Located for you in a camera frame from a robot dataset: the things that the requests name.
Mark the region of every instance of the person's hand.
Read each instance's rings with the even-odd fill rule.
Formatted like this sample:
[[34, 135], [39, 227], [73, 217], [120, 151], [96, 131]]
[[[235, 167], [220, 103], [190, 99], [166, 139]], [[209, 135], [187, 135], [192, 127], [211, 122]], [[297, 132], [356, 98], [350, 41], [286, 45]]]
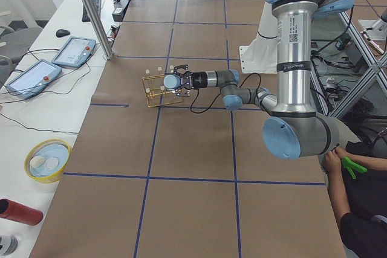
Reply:
[[341, 172], [341, 159], [337, 156], [334, 150], [325, 154], [322, 166], [328, 174]]
[[335, 149], [334, 149], [335, 153], [337, 154], [337, 156], [342, 159], [346, 156], [349, 156], [350, 153], [348, 151], [346, 151], [344, 148], [340, 147], [340, 146], [337, 146]]

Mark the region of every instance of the gold wire rack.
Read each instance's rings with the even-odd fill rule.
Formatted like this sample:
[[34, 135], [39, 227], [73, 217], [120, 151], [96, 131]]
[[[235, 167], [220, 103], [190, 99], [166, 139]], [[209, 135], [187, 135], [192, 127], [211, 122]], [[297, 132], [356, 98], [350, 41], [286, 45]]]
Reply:
[[145, 71], [145, 77], [142, 78], [146, 102], [149, 108], [172, 105], [183, 102], [182, 97], [178, 97], [175, 91], [167, 91], [164, 86], [164, 77], [162, 67], [157, 68], [158, 74], [151, 76], [150, 71]]

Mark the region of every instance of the green clamp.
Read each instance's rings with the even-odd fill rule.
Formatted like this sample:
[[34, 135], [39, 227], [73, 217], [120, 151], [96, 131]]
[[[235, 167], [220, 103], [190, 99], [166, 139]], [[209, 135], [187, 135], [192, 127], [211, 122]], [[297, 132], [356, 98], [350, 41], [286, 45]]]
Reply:
[[349, 171], [350, 175], [352, 176], [352, 179], [356, 179], [356, 175], [353, 172], [353, 170], [356, 170], [359, 173], [365, 173], [368, 171], [367, 168], [351, 161], [351, 159], [348, 156], [345, 156], [344, 158], [341, 159], [341, 164], [345, 169], [347, 169], [347, 171]]

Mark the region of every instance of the qr code label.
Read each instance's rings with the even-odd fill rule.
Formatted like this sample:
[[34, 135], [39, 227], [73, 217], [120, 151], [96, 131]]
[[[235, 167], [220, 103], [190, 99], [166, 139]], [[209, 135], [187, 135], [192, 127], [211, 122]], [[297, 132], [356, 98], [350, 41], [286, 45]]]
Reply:
[[289, 34], [289, 42], [298, 42], [298, 34], [296, 33]]

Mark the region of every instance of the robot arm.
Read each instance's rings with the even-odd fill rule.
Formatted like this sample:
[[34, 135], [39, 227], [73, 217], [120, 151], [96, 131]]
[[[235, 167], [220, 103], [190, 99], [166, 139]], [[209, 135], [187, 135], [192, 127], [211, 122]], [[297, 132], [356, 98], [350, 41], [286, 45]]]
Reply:
[[334, 121], [310, 105], [312, 15], [348, 10], [354, 0], [266, 0], [278, 20], [278, 96], [266, 89], [239, 88], [236, 71], [168, 74], [169, 89], [220, 87], [227, 109], [255, 104], [271, 116], [264, 124], [268, 150], [280, 158], [320, 155], [334, 148], [339, 133]]

